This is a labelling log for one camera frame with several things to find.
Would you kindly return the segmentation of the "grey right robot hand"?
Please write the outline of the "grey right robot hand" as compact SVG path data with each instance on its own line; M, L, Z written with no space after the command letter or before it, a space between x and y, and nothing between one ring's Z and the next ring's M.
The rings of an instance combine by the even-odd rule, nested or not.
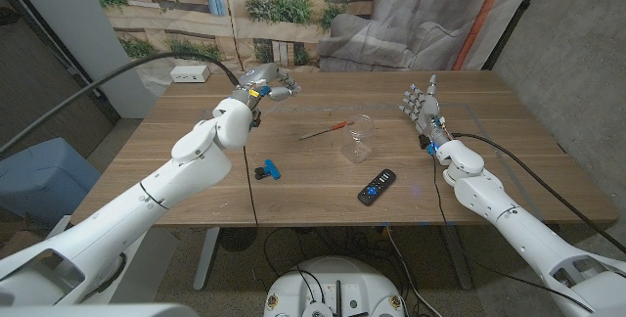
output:
M435 97L437 77L434 74L429 79L426 91L422 91L415 84L404 92L399 109L414 123L420 134L423 149L432 146L438 149L449 142L451 137L444 130L444 118L440 112L438 100Z

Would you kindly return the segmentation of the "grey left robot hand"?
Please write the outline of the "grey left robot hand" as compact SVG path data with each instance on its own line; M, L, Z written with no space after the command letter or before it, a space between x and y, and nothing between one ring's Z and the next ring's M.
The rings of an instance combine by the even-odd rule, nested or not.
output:
M231 98L254 110L265 97L280 102L298 94L301 87L275 63L262 64L239 78Z

